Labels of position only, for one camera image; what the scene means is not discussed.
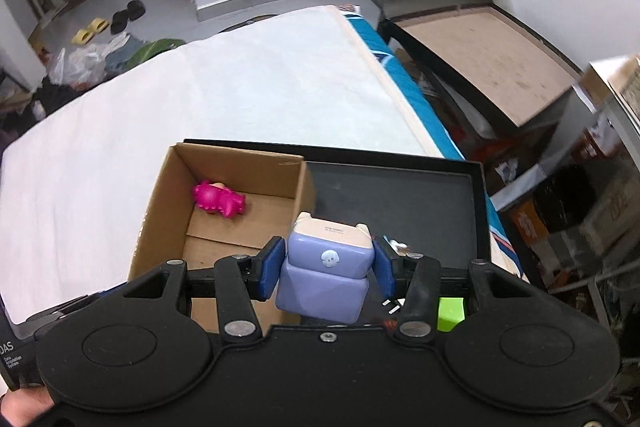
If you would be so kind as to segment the person's left hand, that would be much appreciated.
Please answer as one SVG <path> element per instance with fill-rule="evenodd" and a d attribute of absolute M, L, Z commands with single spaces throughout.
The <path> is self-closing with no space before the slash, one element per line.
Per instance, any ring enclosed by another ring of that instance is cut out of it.
<path fill-rule="evenodd" d="M 54 402 L 45 387 L 8 391 L 1 398 L 1 425 L 28 426 L 53 406 Z"/>

